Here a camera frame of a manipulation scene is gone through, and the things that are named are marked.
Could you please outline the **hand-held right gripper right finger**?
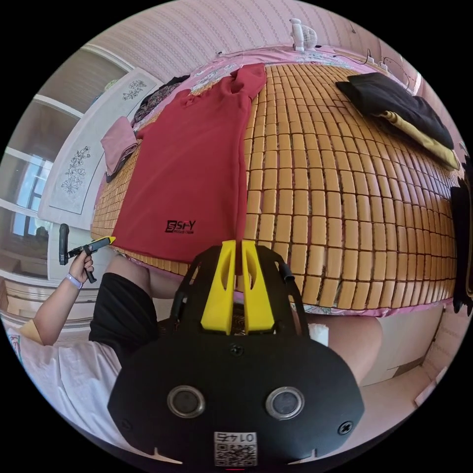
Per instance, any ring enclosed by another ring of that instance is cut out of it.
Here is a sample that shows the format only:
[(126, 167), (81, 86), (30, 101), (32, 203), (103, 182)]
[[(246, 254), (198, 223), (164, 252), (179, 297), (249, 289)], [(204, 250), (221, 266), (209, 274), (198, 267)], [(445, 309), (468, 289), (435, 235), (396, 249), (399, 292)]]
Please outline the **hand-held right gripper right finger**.
[(274, 316), (263, 267), (253, 241), (241, 243), (245, 334), (273, 332)]

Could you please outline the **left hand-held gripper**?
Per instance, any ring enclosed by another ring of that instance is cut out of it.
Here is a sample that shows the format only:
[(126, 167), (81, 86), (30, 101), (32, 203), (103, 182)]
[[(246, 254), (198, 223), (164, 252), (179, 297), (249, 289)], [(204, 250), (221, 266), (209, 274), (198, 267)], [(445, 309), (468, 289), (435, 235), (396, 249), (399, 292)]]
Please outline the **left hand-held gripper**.
[[(106, 237), (96, 239), (96, 240), (92, 241), (91, 243), (89, 243), (89, 245), (86, 245), (85, 247), (82, 247), (82, 248), (78, 248), (75, 251), (74, 255), (73, 255), (73, 260), (82, 251), (85, 251), (88, 255), (92, 256), (91, 249), (101, 249), (101, 248), (106, 247), (108, 245), (112, 245), (114, 243), (114, 241), (115, 241), (115, 237), (113, 237), (113, 236), (106, 236)], [(93, 275), (93, 271), (92, 272), (89, 272), (89, 271), (87, 272), (87, 276), (88, 276), (87, 281), (90, 282), (90, 283), (95, 283), (97, 281), (97, 279)], [(77, 283), (77, 281), (72, 279), (72, 277), (69, 275), (69, 273), (67, 275), (67, 279), (70, 282), (72, 282), (73, 284)]]

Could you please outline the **person's left hand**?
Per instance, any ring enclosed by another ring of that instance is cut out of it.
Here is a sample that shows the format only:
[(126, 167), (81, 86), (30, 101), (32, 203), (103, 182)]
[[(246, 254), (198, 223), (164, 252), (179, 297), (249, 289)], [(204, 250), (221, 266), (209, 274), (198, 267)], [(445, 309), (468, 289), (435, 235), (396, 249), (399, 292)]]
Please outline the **person's left hand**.
[(88, 271), (93, 271), (92, 256), (88, 255), (85, 251), (82, 251), (74, 258), (69, 267), (68, 273), (73, 280), (77, 281), (77, 286), (82, 286), (88, 280)]

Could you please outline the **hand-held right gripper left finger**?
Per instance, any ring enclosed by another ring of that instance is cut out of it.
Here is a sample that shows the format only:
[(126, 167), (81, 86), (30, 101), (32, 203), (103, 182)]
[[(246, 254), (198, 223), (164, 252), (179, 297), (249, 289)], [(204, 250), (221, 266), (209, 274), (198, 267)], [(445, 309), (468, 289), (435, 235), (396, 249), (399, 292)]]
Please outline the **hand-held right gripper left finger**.
[(232, 328), (236, 242), (222, 242), (217, 252), (207, 301), (201, 318), (204, 330), (229, 335)]

